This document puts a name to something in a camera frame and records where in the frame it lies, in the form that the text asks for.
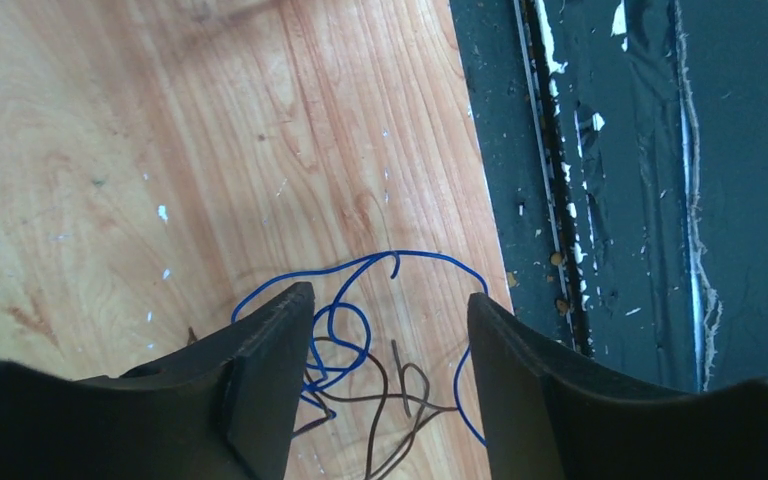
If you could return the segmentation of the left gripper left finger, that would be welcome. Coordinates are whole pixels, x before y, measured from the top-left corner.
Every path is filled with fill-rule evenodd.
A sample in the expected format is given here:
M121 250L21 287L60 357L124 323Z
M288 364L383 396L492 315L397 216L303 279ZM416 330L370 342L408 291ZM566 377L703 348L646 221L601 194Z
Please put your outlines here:
M0 361L0 479L280 479L314 316L298 282L120 377Z

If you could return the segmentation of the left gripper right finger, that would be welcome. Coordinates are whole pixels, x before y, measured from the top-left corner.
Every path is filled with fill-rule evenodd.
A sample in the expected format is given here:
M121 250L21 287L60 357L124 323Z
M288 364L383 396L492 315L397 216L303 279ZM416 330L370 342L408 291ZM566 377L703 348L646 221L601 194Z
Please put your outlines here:
M768 378L691 394L604 367L471 295L495 479L768 479Z

